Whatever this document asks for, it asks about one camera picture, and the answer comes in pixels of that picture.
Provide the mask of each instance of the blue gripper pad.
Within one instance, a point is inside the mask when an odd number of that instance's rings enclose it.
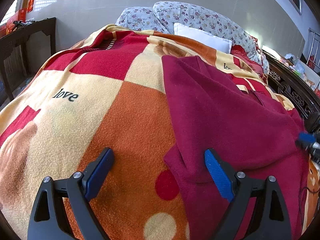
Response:
[[[316,138],[310,133],[299,133],[298,140],[309,144],[316,142]]]
[[[111,149],[108,149],[106,154],[102,157],[102,159],[94,169],[90,178],[87,180],[84,198],[88,202],[98,195],[101,186],[113,165],[114,159],[115,156],[113,154],[113,151]]]
[[[204,163],[220,195],[231,202],[234,198],[231,181],[209,149],[204,152]]]

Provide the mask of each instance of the white pillow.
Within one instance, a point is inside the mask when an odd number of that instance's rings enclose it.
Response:
[[[231,40],[214,36],[211,33],[205,32],[203,30],[191,28],[181,23],[175,23],[173,25],[173,28],[174,28],[174,35],[179,35],[179,36],[193,39],[195,41],[199,41],[211,48],[230,54],[231,46],[232,46]]]

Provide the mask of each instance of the maroon fleece garment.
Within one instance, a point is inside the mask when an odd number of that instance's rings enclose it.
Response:
[[[241,92],[227,74],[198,56],[166,55],[162,63],[176,138],[164,161],[179,185],[190,239],[208,240],[228,206],[204,164],[204,151],[210,147],[235,171],[263,180],[276,177],[292,237],[297,239],[301,235],[299,192],[307,184],[308,155],[295,146],[299,132],[304,131],[296,109],[286,111],[262,93]],[[244,236],[250,217],[247,212],[237,238]]]

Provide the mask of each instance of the floral pillow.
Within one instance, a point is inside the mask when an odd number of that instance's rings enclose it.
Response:
[[[116,21],[116,25],[130,30],[154,30],[167,33],[167,29],[153,14],[152,7],[129,7],[123,10]]]
[[[198,5],[174,1],[155,3],[153,12],[170,34],[174,34],[174,23],[181,23],[232,40],[232,45],[240,45],[249,59],[262,65],[264,73],[269,72],[268,62],[257,52],[251,36],[229,18]]]

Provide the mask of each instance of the white wall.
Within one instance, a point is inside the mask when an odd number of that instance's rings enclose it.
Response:
[[[306,43],[303,48],[303,55],[305,57],[308,57],[310,52],[309,28],[314,29],[315,31],[320,33],[320,24],[317,22],[315,16],[304,0],[301,1],[301,15],[289,0],[276,1],[286,11],[288,16],[294,22],[301,35],[305,39]]]

